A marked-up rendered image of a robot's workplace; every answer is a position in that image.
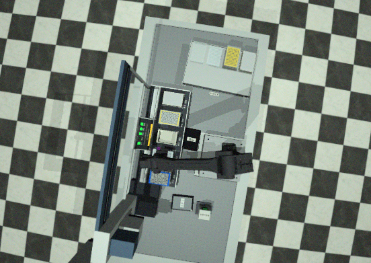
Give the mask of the grey tip rack with blue edge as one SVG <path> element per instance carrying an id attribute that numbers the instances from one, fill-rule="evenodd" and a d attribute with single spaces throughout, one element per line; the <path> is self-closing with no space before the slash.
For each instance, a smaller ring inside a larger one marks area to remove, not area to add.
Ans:
<path id="1" fill-rule="evenodd" d="M 164 171 L 160 174 L 154 174 L 152 171 L 150 172 L 149 183 L 150 184 L 158 184 L 162 186 L 169 186 L 171 180 L 171 172 L 172 170 Z"/>

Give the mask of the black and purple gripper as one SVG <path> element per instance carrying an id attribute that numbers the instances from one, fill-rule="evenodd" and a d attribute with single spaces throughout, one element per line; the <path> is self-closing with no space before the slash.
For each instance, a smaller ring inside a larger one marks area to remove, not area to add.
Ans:
<path id="1" fill-rule="evenodd" d="M 167 157 L 168 149 L 157 147 L 156 153 L 160 153 L 161 157 Z"/>

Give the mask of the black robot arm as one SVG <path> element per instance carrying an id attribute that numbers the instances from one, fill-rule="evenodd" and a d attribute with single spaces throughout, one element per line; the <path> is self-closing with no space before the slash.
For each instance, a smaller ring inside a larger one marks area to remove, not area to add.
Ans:
<path id="1" fill-rule="evenodd" d="M 217 174 L 217 179 L 232 180 L 235 175 L 253 171 L 252 153 L 237 152 L 234 143 L 223 143 L 222 151 L 215 151 L 213 158 L 175 159 L 161 157 L 160 153 L 152 155 L 142 153 L 139 168 L 151 168 L 154 174 L 166 170 L 200 170 Z M 150 160 L 151 159 L 151 160 Z M 158 162 L 158 163 L 157 163 Z"/>

